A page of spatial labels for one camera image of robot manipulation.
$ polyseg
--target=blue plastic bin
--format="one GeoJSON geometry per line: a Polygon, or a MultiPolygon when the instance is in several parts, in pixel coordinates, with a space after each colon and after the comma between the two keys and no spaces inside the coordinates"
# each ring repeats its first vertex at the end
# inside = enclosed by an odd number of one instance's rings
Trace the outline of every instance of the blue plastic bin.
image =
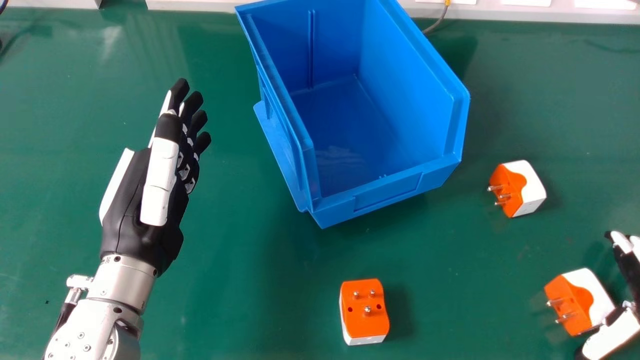
{"type": "Polygon", "coordinates": [[[396,0],[236,7],[254,106],[300,211],[325,228],[442,186],[469,93],[396,0]]]}

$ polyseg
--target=robotic arm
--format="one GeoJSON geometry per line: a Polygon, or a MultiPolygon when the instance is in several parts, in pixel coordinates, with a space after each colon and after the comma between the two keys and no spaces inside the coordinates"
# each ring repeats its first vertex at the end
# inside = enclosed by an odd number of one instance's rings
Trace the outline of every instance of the robotic arm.
{"type": "Polygon", "coordinates": [[[188,93],[187,81],[178,80],[149,146],[122,153],[100,205],[100,265],[93,277],[67,279],[43,359],[140,359],[142,314],[156,278],[180,252],[180,222],[211,143],[208,133],[198,135],[207,122],[202,95],[188,93]]]}
{"type": "Polygon", "coordinates": [[[605,317],[597,332],[575,352],[576,360],[602,359],[640,332],[640,237],[607,231],[613,254],[634,298],[605,317]]]}

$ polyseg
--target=gray cable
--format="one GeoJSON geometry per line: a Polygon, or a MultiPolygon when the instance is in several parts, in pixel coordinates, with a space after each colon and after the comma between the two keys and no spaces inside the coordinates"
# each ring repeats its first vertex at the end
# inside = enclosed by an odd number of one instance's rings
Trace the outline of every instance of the gray cable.
{"type": "Polygon", "coordinates": [[[442,20],[444,19],[444,16],[447,15],[447,10],[449,9],[449,7],[447,5],[445,5],[444,10],[442,10],[442,14],[440,14],[440,17],[438,18],[438,20],[436,20],[436,22],[433,23],[433,25],[431,25],[430,27],[422,30],[422,33],[425,35],[430,34],[435,28],[438,27],[438,25],[440,25],[440,23],[442,22],[442,20]]]}

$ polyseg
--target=green work surface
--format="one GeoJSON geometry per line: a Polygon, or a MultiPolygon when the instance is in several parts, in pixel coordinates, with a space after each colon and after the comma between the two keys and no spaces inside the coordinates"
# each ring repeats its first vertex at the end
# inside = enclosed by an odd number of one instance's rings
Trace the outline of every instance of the green work surface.
{"type": "Polygon", "coordinates": [[[584,339],[553,323],[543,286],[588,266],[630,298],[602,234],[640,233],[640,28],[444,23],[430,39],[472,98],[462,164],[437,190],[320,230],[253,113],[235,16],[109,3],[0,16],[0,360],[38,359],[65,279],[94,274],[104,189],[178,77],[204,94],[213,143],[145,313],[144,360],[569,359],[584,339]],[[508,219],[485,187],[519,159],[548,199],[508,219]],[[370,277],[391,331],[347,347],[340,284],[370,277]]]}

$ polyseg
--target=orange and white plug adapter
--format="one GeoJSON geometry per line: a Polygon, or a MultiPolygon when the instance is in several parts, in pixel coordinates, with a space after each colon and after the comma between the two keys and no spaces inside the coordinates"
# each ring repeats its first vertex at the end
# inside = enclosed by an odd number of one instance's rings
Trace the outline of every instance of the orange and white plug adapter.
{"type": "Polygon", "coordinates": [[[556,310],[556,323],[571,336],[578,336],[602,325],[615,309],[609,294],[587,268],[557,276],[545,286],[548,307],[556,310]]]}
{"type": "Polygon", "coordinates": [[[526,160],[498,165],[489,179],[487,191],[495,194],[495,205],[502,206],[510,218],[536,211],[547,198],[545,187],[526,160]]]}
{"type": "Polygon", "coordinates": [[[375,344],[385,339],[389,317],[380,280],[343,282],[339,304],[342,336],[347,345],[375,344]]]}

